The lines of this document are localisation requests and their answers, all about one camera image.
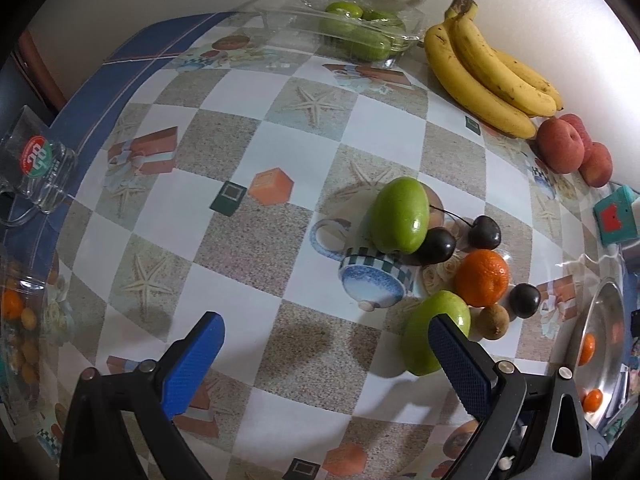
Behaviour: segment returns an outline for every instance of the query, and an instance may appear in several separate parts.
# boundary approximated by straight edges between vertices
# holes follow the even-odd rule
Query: number 48 label
[[[43,136],[31,137],[20,156],[20,169],[29,178],[43,176],[51,167],[51,145]]]

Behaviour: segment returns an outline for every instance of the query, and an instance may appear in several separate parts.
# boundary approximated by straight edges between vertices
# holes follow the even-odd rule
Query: blue gripper pad
[[[440,316],[431,320],[429,346],[466,412],[482,422],[491,413],[491,383],[465,348],[465,344],[477,343],[467,342],[464,334],[452,321],[449,326],[447,325]],[[460,337],[456,337],[452,330],[460,332]]]
[[[187,411],[224,341],[222,316],[206,312],[184,339],[186,349],[162,383],[161,405],[169,420]]]

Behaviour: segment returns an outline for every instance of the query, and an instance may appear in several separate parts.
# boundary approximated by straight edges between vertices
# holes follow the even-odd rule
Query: dark cherry
[[[456,249],[456,239],[444,227],[433,227],[427,231],[422,245],[413,256],[421,265],[446,262]]]
[[[480,215],[466,234],[469,245],[476,249],[495,249],[502,241],[500,226],[486,215]]]
[[[533,316],[539,306],[540,291],[529,283],[519,283],[509,293],[509,307],[522,319]]]

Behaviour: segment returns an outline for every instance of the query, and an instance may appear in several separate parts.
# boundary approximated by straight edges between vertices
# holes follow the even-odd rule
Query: cherry stem
[[[462,216],[458,216],[455,213],[452,213],[451,211],[447,211],[446,209],[440,209],[439,207],[436,207],[434,205],[429,204],[429,207],[433,207],[434,209],[442,212],[442,213],[446,213],[448,215],[451,216],[455,216],[456,218],[459,218],[460,220],[462,220],[465,224],[467,224],[469,227],[473,227],[469,222],[467,222],[464,218],[462,218]]]

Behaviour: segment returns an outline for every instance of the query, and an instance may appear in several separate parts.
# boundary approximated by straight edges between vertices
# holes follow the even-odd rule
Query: clear plastic container
[[[40,325],[45,282],[9,259],[0,245],[0,398],[16,438],[37,430],[40,397]]]
[[[354,18],[325,12],[335,2],[351,2],[364,13]],[[289,32],[294,44],[324,45],[328,56],[376,68],[392,67],[425,31],[420,10],[374,0],[258,0],[254,7],[271,34]]]

